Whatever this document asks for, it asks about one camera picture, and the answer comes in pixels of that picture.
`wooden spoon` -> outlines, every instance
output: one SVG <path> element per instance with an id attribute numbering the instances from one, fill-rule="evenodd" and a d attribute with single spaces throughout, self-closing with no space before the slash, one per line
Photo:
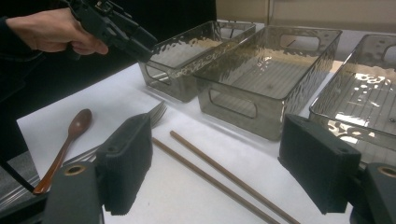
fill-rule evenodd
<path id="1" fill-rule="evenodd" d="M 90 109 L 83 109 L 79 111 L 78 114 L 74 117 L 74 119 L 70 123 L 68 135 L 66 141 L 64 142 L 64 145 L 58 152 L 55 161 L 52 163 L 46 175 L 44 175 L 40 183 L 38 183 L 37 187 L 35 187 L 35 189 L 33 190 L 33 194 L 41 194 L 47 192 L 54 174 L 59 170 L 59 168 L 62 166 L 62 163 L 64 162 L 64 157 L 66 156 L 67 149 L 69 149 L 70 144 L 80 135 L 85 133 L 85 131 L 87 131 L 87 129 L 91 125 L 91 121 L 92 112 Z"/>

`spoon handle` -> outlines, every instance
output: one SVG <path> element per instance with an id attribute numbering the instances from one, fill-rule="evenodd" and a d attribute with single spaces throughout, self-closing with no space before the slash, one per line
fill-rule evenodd
<path id="1" fill-rule="evenodd" d="M 67 149 L 69 148 L 70 144 L 73 142 L 73 138 L 67 136 L 66 141 L 64 141 L 64 145 L 61 147 L 61 150 L 58 152 L 55 160 L 53 161 L 52 165 L 48 169 L 47 173 L 38 183 L 38 185 L 33 190 L 33 194 L 42 194 L 47 192 L 50 188 L 50 184 L 52 181 L 53 176 L 55 173 L 61 168 L 62 163 L 64 162 L 64 157 L 66 156 Z"/>

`chopstick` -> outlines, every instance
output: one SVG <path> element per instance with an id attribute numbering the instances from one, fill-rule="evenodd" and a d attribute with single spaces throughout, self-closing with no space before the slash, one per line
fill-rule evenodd
<path id="1" fill-rule="evenodd" d="M 241 189 L 243 189 L 245 192 L 250 194 L 253 198 L 261 202 L 262 204 L 266 205 L 269 207 L 272 211 L 277 213 L 280 217 L 284 218 L 286 221 L 292 224 L 299 224 L 299 222 L 291 217 L 289 214 L 284 212 L 282 209 L 277 207 L 275 204 L 271 203 L 268 199 L 266 199 L 264 196 L 262 196 L 259 192 L 257 192 L 255 189 L 253 189 L 251 186 L 243 182 L 241 179 L 233 175 L 231 172 L 229 172 L 227 169 L 225 169 L 223 166 L 218 164 L 216 161 L 212 160 L 210 157 L 208 157 L 204 152 L 202 152 L 200 149 L 195 147 L 193 144 L 191 144 L 189 141 L 184 139 L 182 136 L 180 136 L 178 133 L 171 131 L 170 134 L 176 138 L 176 140 L 184 145 L 186 148 L 191 150 L 193 153 L 195 153 L 198 157 L 200 157 L 202 160 L 206 161 L 208 164 L 210 164 L 212 167 L 214 167 L 216 170 L 218 170 L 220 173 L 225 175 L 227 178 L 229 178 L 231 181 L 233 181 L 236 185 L 238 185 Z"/>
<path id="2" fill-rule="evenodd" d="M 205 171 L 201 170 L 194 164 L 192 164 L 190 161 L 187 161 L 184 159 L 182 156 L 178 155 L 174 150 L 172 150 L 170 147 L 166 146 L 164 143 L 160 142 L 156 138 L 152 138 L 152 142 L 157 145 L 160 149 L 165 151 L 167 154 L 172 156 L 174 159 L 177 161 L 180 161 L 187 167 L 189 167 L 191 170 L 193 170 L 196 174 L 198 174 L 200 177 L 203 179 L 206 179 L 209 183 L 215 185 L 218 189 L 222 190 L 225 194 L 236 200 L 237 202 L 241 203 L 243 206 L 245 206 L 250 212 L 261 218 L 262 220 L 271 223 L 271 224 L 278 224 L 276 220 L 265 214 L 262 210 L 260 210 L 258 207 L 254 206 L 252 203 L 248 202 L 241 196 L 239 196 L 237 193 L 233 192 L 231 189 L 227 188 L 223 184 L 221 184 L 217 179 L 212 177 L 211 175 L 208 175 L 205 173 Z"/>

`black sleeve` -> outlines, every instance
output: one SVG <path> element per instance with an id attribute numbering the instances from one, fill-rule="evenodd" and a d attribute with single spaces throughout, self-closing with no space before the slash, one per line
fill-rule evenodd
<path id="1" fill-rule="evenodd" d="M 43 60 L 41 52 L 31 50 L 0 19 L 0 102 L 24 86 L 23 79 Z"/>

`beige wall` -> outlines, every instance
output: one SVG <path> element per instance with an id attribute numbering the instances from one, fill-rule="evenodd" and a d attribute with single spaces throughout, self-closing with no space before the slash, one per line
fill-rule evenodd
<path id="1" fill-rule="evenodd" d="M 396 0 L 217 0 L 218 19 L 396 33 Z"/>

